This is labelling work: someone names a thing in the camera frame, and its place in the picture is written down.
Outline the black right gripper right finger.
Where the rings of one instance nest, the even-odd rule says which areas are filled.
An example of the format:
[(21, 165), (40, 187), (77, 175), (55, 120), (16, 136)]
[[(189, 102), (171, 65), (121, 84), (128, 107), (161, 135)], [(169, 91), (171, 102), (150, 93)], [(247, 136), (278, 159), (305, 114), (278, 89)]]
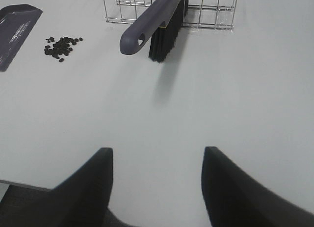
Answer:
[(205, 147), (202, 194), (213, 227), (312, 227), (314, 215), (276, 195), (217, 147)]

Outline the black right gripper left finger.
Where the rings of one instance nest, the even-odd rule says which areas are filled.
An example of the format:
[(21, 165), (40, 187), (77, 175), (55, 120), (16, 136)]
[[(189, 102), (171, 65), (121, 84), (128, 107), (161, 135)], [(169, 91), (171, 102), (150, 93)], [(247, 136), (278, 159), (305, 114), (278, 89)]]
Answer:
[(75, 173), (33, 203), (5, 216), (2, 227), (125, 227), (109, 209), (113, 150), (100, 148)]

